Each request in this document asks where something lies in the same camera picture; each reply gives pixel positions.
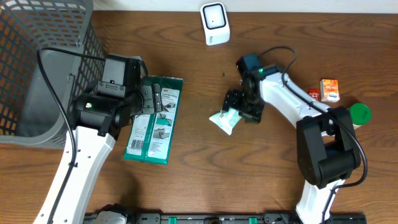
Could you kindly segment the teal white snack pouch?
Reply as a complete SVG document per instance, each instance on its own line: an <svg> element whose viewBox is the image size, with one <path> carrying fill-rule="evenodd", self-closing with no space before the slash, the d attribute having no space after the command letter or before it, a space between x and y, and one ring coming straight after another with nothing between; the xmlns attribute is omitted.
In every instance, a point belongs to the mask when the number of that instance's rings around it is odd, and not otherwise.
<svg viewBox="0 0 398 224"><path fill-rule="evenodd" d="M241 120L239 111L230 108L227 112L220 111L209 117L209 120L215 123L220 129L222 129L229 136L233 132L233 128Z"/></svg>

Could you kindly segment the green sponge pack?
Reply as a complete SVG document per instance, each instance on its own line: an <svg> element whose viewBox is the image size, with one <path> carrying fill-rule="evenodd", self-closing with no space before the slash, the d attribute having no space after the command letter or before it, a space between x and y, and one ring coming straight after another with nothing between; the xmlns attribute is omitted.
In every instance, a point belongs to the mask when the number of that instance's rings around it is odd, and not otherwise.
<svg viewBox="0 0 398 224"><path fill-rule="evenodd" d="M157 85L160 90L160 111L136 115L123 155L125 160L167 165L174 134L183 79L174 77L149 77L146 85Z"/></svg>

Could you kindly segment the red white packet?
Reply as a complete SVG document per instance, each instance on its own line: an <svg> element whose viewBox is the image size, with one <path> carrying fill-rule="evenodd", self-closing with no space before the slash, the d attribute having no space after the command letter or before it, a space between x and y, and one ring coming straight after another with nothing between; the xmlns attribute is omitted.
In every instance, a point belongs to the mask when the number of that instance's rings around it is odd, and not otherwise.
<svg viewBox="0 0 398 224"><path fill-rule="evenodd" d="M308 94L316 99L317 101L320 100L320 90L319 89L309 89Z"/></svg>

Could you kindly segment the orange juice carton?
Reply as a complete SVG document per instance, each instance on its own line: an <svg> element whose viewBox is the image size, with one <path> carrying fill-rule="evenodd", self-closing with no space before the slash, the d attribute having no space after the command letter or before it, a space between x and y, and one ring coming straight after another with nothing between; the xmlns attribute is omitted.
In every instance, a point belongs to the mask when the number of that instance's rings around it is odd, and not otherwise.
<svg viewBox="0 0 398 224"><path fill-rule="evenodd" d="M320 81L320 96L323 102L338 102L340 100L338 80L322 79Z"/></svg>

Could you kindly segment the green lid jar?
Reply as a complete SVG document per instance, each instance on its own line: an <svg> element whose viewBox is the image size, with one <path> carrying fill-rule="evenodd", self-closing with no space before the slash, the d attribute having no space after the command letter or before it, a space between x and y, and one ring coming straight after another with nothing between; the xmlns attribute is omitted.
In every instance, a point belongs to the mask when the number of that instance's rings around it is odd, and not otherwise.
<svg viewBox="0 0 398 224"><path fill-rule="evenodd" d="M363 103L353 104L349 107L349 113L352 118L354 129L367 124L372 118L371 109Z"/></svg>

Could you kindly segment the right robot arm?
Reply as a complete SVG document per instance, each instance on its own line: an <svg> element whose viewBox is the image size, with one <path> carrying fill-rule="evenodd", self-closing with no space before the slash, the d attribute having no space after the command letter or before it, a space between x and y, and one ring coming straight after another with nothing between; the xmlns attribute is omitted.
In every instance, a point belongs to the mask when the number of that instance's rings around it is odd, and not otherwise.
<svg viewBox="0 0 398 224"><path fill-rule="evenodd" d="M265 105L273 106L296 131L297 162L305 179L295 212L301 223L326 223L339 189L360 165L367 166L352 118L344 107L331 108L301 90L277 65L237 64L242 90L227 92L223 112L234 109L249 123L260 123Z"/></svg>

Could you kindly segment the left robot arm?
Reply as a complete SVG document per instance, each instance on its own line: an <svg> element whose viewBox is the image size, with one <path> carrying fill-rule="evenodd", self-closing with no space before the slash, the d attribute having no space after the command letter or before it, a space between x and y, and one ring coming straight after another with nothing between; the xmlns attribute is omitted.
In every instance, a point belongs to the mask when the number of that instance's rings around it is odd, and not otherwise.
<svg viewBox="0 0 398 224"><path fill-rule="evenodd" d="M104 161L135 115L162 107L160 85L90 84L73 102L63 156L36 223L82 223Z"/></svg>

